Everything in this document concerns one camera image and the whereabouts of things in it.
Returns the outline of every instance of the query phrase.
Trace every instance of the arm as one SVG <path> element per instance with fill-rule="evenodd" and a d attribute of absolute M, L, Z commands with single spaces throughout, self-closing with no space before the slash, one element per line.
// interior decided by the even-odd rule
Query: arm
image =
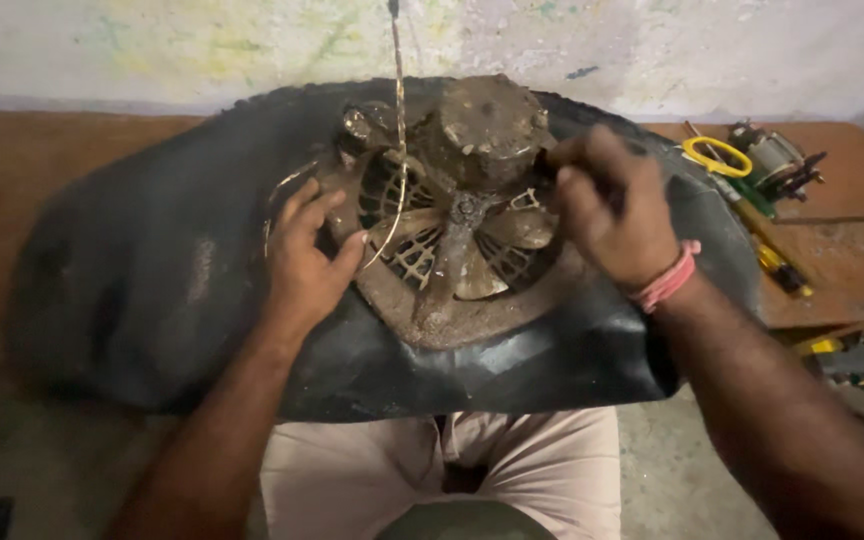
<path fill-rule="evenodd" d="M 338 304 L 362 259 L 364 233 L 334 261 L 313 242 L 335 192 L 313 200 L 311 179 L 285 203 L 270 235 L 269 298 L 258 325 L 212 391 L 162 449 L 108 533 L 129 540 L 240 538 L 289 369 Z"/>
<path fill-rule="evenodd" d="M 620 289 L 642 289 L 675 262 L 654 159 L 595 128 L 550 162 L 560 167 L 562 227 Z M 779 534 L 864 538 L 864 426 L 832 392 L 698 271 L 658 304 L 654 322 L 719 456 Z"/>

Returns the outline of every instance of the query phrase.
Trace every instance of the wooden table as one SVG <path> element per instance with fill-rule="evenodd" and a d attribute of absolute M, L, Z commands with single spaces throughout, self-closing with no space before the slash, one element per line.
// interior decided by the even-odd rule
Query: wooden table
<path fill-rule="evenodd" d="M 39 206 L 90 170 L 202 120 L 193 116 L 0 111 L 0 362 L 10 271 Z M 674 140 L 686 135 L 677 124 L 648 127 Z M 775 127 L 806 151 L 827 150 L 830 156 L 821 167 L 828 184 L 810 185 L 811 202 L 780 212 L 796 224 L 769 225 L 774 242 L 795 254 L 816 294 L 794 300 L 763 278 L 762 318 L 773 329 L 864 324 L 864 130 L 842 123 Z M 724 137 L 724 132 L 716 131 L 721 127 L 700 129 Z"/>

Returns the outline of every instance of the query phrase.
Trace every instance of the beige pants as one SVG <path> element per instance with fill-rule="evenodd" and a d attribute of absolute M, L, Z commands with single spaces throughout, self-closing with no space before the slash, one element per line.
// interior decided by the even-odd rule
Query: beige pants
<path fill-rule="evenodd" d="M 475 495 L 442 491 L 445 463 L 488 473 Z M 373 540 L 413 505 L 496 500 L 559 540 L 619 538 L 613 407 L 509 416 L 283 423 L 260 475 L 270 538 Z"/>

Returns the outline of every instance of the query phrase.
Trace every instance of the fan grille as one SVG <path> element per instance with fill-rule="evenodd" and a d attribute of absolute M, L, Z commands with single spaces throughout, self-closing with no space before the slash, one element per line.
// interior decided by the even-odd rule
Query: fan grille
<path fill-rule="evenodd" d="M 399 167 L 385 155 L 375 156 L 366 165 L 358 200 L 359 222 L 363 228 L 371 229 L 383 219 L 396 215 L 400 198 Z M 402 212 L 435 206 L 436 200 L 429 187 L 413 171 L 408 171 Z M 510 211 L 541 207 L 531 188 L 509 202 Z M 428 284 L 443 232 L 444 226 L 427 227 L 402 242 L 391 256 L 381 256 L 381 260 L 409 287 L 422 290 Z M 561 242 L 553 240 L 541 249 L 524 249 L 503 244 L 481 230 L 475 231 L 474 240 L 488 266 L 512 293 L 534 285 L 555 263 L 562 248 Z"/>

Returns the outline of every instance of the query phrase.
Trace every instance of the pink wristband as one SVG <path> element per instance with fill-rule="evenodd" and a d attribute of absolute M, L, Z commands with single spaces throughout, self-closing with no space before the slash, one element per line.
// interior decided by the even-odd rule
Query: pink wristband
<path fill-rule="evenodd" d="M 672 296 L 695 272 L 694 255 L 701 251 L 702 244 L 699 240 L 682 240 L 681 255 L 675 264 L 645 288 L 629 295 L 630 300 L 638 304 L 643 312 L 653 313 L 656 304 Z"/>

